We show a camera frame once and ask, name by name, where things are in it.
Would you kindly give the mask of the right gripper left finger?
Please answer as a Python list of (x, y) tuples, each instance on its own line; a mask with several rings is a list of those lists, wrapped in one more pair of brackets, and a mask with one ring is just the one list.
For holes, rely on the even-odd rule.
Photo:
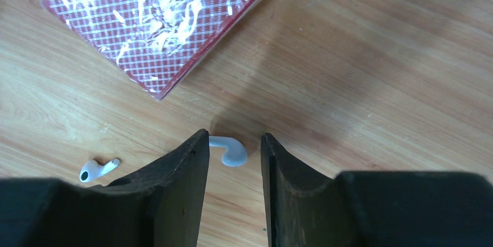
[(2, 246), (196, 246), (209, 133), (106, 186), (1, 180)]

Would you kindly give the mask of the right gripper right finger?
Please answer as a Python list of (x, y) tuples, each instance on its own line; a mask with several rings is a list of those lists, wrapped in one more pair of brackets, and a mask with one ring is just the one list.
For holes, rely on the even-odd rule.
[(261, 139), (270, 246), (491, 246), (492, 185), (461, 171), (342, 171), (329, 178)]

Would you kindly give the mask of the white earbud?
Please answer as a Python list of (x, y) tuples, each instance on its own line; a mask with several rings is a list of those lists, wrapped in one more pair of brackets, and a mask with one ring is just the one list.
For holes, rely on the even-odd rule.
[(91, 182), (94, 181), (115, 168), (117, 168), (121, 163), (118, 158), (112, 159), (106, 164), (99, 164), (96, 160), (92, 159), (88, 161), (82, 168), (79, 174), (79, 180), (81, 182)]
[(222, 163), (228, 167), (240, 167), (248, 160), (248, 152), (239, 140), (232, 137), (209, 137), (210, 147), (224, 148)]

